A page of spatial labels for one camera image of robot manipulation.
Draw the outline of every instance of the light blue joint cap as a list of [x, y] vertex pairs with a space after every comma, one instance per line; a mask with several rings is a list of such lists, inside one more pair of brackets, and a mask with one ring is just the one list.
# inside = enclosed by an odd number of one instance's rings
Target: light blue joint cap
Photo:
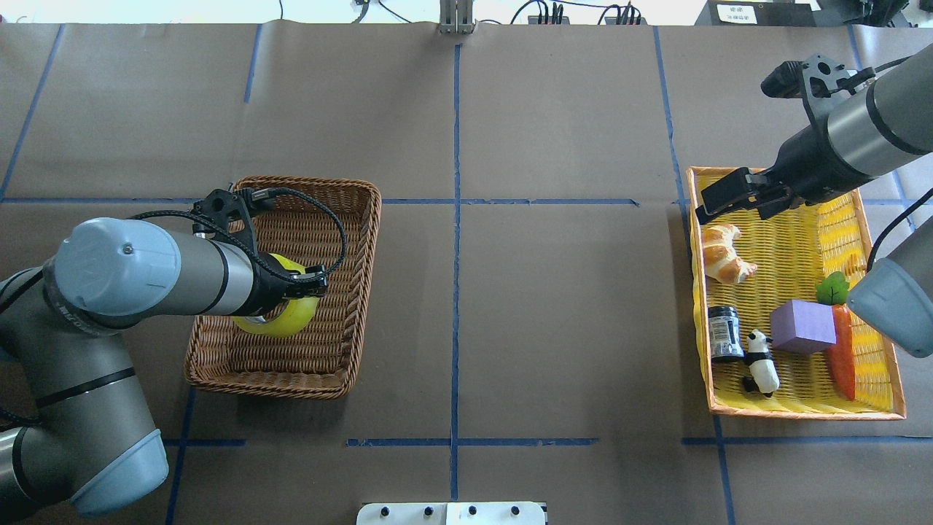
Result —
[[846, 303], [913, 357], [933, 354], [933, 302], [896, 262], [876, 262], [849, 292]]
[[161, 432], [156, 429], [97, 473], [71, 497], [82, 518], [119, 510], [149, 494], [169, 476]]
[[172, 291], [180, 273], [181, 253], [172, 236], [143, 220], [82, 222], [55, 256], [55, 281], [64, 298], [104, 316], [145, 312]]

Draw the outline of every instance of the orange carrot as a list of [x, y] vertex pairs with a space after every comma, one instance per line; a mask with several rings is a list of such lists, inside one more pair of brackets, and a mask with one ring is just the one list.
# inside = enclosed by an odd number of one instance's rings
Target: orange carrot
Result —
[[829, 373], [849, 401], [856, 398], [856, 350], [852, 345], [852, 316], [846, 305], [832, 306], [836, 344], [826, 349]]

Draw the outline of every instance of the gray table surface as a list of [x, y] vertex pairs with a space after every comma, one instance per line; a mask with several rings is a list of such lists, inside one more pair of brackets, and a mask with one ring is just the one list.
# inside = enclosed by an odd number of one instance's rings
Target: gray table surface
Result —
[[[385, 202], [346, 398], [195, 392], [181, 373], [191, 319], [127, 333], [172, 473], [98, 522], [348, 524], [363, 503], [459, 499], [547, 502], [551, 523], [928, 523], [933, 361], [900, 356], [905, 421], [708, 414], [679, 178], [770, 165], [806, 123], [799, 101], [759, 91], [784, 60], [879, 64], [930, 42], [867, 28], [5, 24], [4, 276], [84, 219], [184, 209], [251, 174], [361, 178]], [[874, 232], [931, 171], [864, 188]], [[18, 366], [0, 381], [2, 403], [28, 411]], [[78, 521], [67, 504], [30, 520]]]

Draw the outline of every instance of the purple cube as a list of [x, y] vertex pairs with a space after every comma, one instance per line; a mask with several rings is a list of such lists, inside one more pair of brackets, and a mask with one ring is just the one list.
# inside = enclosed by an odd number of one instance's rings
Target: purple cube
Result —
[[832, 306], [793, 299], [771, 313], [772, 348], [812, 354], [836, 344]]

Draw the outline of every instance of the croissant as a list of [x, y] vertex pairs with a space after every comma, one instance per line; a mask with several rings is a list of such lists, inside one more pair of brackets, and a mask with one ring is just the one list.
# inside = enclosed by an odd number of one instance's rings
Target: croissant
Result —
[[758, 266], [743, 261], [732, 246], [732, 240], [741, 236], [742, 232], [734, 224], [703, 230], [703, 259], [708, 276], [724, 284], [738, 284], [755, 274]]

